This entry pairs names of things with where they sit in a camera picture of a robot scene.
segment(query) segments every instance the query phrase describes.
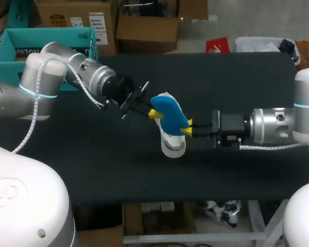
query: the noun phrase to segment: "floor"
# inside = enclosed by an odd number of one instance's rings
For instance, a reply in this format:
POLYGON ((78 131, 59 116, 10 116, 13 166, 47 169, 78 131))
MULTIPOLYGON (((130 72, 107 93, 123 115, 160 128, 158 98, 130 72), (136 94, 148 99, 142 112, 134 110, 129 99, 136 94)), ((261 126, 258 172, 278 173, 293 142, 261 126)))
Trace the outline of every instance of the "floor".
POLYGON ((208 0, 209 20, 184 20, 181 52, 205 52, 207 40, 228 37, 230 50, 240 36, 309 41, 309 0, 208 0))

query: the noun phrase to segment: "white cable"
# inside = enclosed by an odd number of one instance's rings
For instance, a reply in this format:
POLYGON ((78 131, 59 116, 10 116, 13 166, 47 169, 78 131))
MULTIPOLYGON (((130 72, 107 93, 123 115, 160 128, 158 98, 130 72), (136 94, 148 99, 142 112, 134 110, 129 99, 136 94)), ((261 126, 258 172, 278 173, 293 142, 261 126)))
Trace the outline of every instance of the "white cable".
POLYGON ((17 148, 15 148, 12 151, 12 153, 18 153, 25 146, 25 144, 30 139, 31 134, 32 134, 32 132, 33 132, 33 130, 35 128, 35 125, 36 125, 36 122, 37 122, 37 115, 38 115, 40 79, 41 79, 43 68, 45 67, 45 65, 47 63, 48 63, 48 60, 44 60, 43 63, 41 64, 40 68, 39 68, 39 71, 38 71, 38 75, 37 75, 37 79, 36 79, 36 89, 35 89, 35 103, 33 105, 33 116, 32 116, 32 121, 31 121, 30 128, 29 128, 26 136, 22 140, 22 142, 18 145, 17 148))
POLYGON ((278 147, 261 147, 261 146, 244 146, 244 145, 241 145, 241 146, 239 146, 239 149, 240 150, 277 151, 277 150, 283 150, 283 149, 288 149, 288 148, 296 148, 296 147, 301 147, 301 146, 306 146, 306 144, 296 143, 296 144, 291 144, 291 145, 286 145, 286 146, 278 146, 278 147))
POLYGON ((77 74, 77 72, 74 70, 74 68, 67 64, 69 69, 72 71, 73 75, 75 76, 75 78, 77 79, 79 85, 81 86, 82 90, 84 91, 84 93, 87 95, 87 97, 100 109, 102 109, 104 107, 104 105, 98 101, 96 101, 91 95, 90 93, 88 92, 88 90, 86 89, 86 87, 83 85, 79 75, 77 74))

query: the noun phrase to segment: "teal box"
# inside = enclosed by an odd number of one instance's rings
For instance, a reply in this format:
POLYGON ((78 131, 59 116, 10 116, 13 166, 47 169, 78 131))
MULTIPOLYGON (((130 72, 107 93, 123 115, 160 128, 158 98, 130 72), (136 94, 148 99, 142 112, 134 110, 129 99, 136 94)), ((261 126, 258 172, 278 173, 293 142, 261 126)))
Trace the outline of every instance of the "teal box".
MULTIPOLYGON (((39 53, 50 42, 58 42, 98 61, 94 28, 7 28, 0 40, 0 81, 18 86, 25 61, 15 61, 15 58, 26 58, 30 53, 39 53)), ((64 83, 60 90, 76 89, 64 83)))
POLYGON ((6 28, 27 28, 31 14, 32 0, 10 0, 6 28))

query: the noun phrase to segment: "black table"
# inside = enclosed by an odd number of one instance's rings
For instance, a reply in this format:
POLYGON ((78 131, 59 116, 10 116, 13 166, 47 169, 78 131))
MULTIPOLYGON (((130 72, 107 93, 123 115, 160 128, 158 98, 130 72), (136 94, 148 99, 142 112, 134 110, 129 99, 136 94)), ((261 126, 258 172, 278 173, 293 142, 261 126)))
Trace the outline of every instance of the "black table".
MULTIPOLYGON (((291 107, 296 73, 284 54, 172 54, 102 59, 142 85, 168 91, 187 117, 210 119, 212 109, 251 113, 291 107)), ((12 150, 29 121, 0 120, 0 145, 12 150)), ((140 201, 287 199, 309 183, 309 150, 211 150, 209 139, 187 139, 186 154, 161 151, 154 121, 115 107, 95 108, 82 92, 59 94, 51 118, 36 124, 22 155, 63 178, 73 204, 140 201)))

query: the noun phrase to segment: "screw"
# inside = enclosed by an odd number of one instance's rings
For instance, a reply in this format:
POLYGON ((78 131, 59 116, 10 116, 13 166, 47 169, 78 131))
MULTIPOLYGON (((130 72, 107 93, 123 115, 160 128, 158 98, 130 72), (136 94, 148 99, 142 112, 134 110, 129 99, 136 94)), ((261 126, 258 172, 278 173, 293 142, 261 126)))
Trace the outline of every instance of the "screw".
POLYGON ((87 66, 84 65, 84 64, 82 64, 82 65, 80 66, 80 69, 81 69, 82 71, 86 70, 86 68, 87 68, 87 66))
POLYGON ((277 119, 278 121, 283 121, 283 120, 285 119, 285 117, 284 117, 283 114, 279 114, 279 115, 277 115, 276 119, 277 119))

